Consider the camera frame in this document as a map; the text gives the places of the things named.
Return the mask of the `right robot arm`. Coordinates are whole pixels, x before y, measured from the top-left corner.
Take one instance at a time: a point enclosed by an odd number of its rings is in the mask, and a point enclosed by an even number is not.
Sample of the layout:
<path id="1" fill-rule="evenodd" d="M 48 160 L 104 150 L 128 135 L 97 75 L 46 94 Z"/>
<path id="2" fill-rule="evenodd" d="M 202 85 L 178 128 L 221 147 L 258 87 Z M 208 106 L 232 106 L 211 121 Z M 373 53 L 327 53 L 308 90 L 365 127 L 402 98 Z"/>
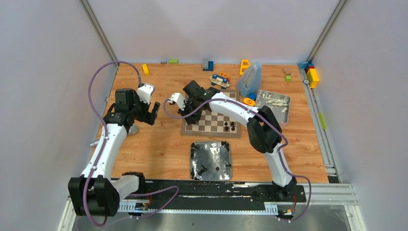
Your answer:
<path id="1" fill-rule="evenodd" d="M 290 172 L 283 154 L 287 139 L 272 110 L 267 106 L 257 108 L 230 98 L 219 89 L 204 89 L 194 80 L 183 88 L 184 93 L 173 93 L 169 99 L 178 106 L 178 114 L 187 124 L 201 118 L 202 111 L 220 113 L 243 125 L 248 132 L 251 146 L 263 154 L 276 185 L 275 195 L 287 201 L 294 194 L 296 177 Z"/>

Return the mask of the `grey cylinder tube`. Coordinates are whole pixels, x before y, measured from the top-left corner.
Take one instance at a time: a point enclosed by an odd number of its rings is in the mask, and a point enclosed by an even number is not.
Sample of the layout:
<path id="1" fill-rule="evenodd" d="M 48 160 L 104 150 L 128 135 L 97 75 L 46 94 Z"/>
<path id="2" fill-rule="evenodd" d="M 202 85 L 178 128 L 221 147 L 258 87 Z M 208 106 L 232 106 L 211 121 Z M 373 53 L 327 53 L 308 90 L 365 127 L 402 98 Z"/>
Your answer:
<path id="1" fill-rule="evenodd" d="M 127 133 L 128 136 L 137 134 L 139 132 L 139 128 L 137 125 L 132 125 Z M 94 140 L 93 142 L 90 143 L 90 147 L 96 147 L 97 144 L 99 143 L 99 139 Z"/>

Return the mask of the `translucent blue plastic container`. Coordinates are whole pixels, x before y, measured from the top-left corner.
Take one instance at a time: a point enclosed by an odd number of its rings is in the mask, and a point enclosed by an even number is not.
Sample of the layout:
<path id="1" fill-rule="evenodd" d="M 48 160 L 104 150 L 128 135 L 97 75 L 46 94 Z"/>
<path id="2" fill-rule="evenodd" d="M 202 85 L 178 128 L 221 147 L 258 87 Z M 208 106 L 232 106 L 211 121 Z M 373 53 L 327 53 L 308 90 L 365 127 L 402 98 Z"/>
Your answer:
<path id="1" fill-rule="evenodd" d="M 256 62 L 251 64 L 240 77 L 236 84 L 236 89 L 241 97 L 248 97 L 251 93 L 257 92 L 262 82 L 262 64 Z"/>

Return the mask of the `red yellow blue block toy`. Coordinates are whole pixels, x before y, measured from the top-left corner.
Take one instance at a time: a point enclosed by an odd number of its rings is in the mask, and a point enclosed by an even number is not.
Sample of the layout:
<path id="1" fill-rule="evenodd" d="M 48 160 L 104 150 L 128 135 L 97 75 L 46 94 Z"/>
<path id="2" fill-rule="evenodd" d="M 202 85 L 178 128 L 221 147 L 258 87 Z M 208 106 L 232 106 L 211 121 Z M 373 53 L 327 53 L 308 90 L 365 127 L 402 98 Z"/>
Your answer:
<path id="1" fill-rule="evenodd" d="M 248 106 L 255 106 L 256 104 L 256 94 L 250 93 L 247 97 L 243 99 L 243 103 Z"/>

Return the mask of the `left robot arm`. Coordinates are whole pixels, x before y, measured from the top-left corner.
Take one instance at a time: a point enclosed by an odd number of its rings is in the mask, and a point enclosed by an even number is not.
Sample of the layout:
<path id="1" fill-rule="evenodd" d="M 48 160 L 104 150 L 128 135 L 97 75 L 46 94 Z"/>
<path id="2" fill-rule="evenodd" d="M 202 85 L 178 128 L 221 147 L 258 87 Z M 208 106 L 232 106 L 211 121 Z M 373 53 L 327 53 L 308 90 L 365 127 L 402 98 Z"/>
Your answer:
<path id="1" fill-rule="evenodd" d="M 135 121 L 154 125 L 160 103 L 150 110 L 155 87 L 144 84 L 137 90 L 115 91 L 115 102 L 103 117 L 102 132 L 91 160 L 79 177 L 71 178 L 68 190 L 78 216 L 113 217 L 128 195 L 141 199 L 147 194 L 142 173 L 127 172 L 112 181 L 112 170 L 125 138 L 136 130 Z"/>

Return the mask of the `silver tray white pieces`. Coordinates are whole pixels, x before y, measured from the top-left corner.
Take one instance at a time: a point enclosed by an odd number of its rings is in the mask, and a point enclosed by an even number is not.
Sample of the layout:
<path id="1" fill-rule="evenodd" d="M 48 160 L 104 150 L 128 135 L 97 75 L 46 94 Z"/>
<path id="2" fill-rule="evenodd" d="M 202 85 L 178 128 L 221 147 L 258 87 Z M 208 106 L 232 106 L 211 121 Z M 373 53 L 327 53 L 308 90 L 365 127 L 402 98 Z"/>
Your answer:
<path id="1" fill-rule="evenodd" d="M 280 126 L 283 128 L 289 122 L 290 103 L 291 98 L 287 95 L 267 90 L 259 90 L 256 97 L 255 107 L 269 107 Z"/>

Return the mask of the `silver tray black pieces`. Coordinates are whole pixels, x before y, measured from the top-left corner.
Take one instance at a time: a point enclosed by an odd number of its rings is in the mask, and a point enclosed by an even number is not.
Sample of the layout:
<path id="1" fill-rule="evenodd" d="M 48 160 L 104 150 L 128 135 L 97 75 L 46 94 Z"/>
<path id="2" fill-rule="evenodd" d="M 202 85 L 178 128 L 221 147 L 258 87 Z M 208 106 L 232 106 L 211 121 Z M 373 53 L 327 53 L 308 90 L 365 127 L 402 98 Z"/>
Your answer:
<path id="1" fill-rule="evenodd" d="M 232 178 L 232 157 L 227 141 L 198 141 L 191 144 L 192 180 L 223 181 Z"/>

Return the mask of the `colourful toy car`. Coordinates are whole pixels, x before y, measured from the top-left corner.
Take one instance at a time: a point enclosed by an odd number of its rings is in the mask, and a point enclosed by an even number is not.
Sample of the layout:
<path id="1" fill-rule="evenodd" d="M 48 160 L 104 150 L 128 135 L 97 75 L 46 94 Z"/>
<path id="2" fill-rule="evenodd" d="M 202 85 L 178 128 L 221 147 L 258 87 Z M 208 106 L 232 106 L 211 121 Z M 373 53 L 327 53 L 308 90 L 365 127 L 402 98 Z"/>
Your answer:
<path id="1" fill-rule="evenodd" d="M 226 89 L 230 86 L 230 76 L 227 73 L 219 72 L 218 74 L 213 74 L 210 77 L 211 85 L 219 85 L 222 89 Z"/>

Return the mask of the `wooden chessboard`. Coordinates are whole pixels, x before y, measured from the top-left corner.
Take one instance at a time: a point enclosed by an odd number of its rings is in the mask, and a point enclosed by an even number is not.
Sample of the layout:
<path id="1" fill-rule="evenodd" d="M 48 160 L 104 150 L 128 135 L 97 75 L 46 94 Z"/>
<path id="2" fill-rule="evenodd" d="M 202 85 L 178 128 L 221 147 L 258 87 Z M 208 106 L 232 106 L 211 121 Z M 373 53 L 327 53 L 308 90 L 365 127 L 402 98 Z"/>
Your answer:
<path id="1" fill-rule="evenodd" d="M 228 132 L 224 131 L 224 123 L 236 123 L 236 130 Z M 241 127 L 240 123 L 232 118 L 220 113 L 210 112 L 208 110 L 202 111 L 201 119 L 197 124 L 188 125 L 183 119 L 181 124 L 181 135 L 189 136 L 206 136 L 206 137 L 222 137 L 222 138 L 240 138 Z"/>

